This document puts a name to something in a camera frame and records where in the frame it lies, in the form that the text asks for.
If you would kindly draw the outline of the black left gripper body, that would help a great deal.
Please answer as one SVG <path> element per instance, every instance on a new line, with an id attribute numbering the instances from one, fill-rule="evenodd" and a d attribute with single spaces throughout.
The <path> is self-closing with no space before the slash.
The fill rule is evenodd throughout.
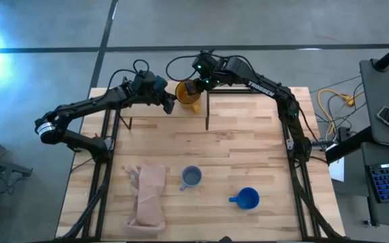
<path id="1" fill-rule="evenodd" d="M 153 72 L 136 75 L 132 81 L 132 102 L 164 103 L 168 100 L 175 101 L 176 96 L 165 90 L 167 86 L 167 80 L 161 76 L 156 76 Z"/>

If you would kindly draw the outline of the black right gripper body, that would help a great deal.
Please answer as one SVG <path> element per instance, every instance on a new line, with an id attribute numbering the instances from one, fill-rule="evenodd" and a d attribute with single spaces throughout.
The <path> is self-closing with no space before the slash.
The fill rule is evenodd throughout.
<path id="1" fill-rule="evenodd" d="M 213 55 L 208 52 L 200 52 L 194 59 L 192 67 L 199 77 L 198 79 L 209 79 L 211 83 L 211 90 L 218 86 L 224 86 L 227 84 L 227 75 L 222 72 L 222 68 L 227 62 L 227 58 Z"/>

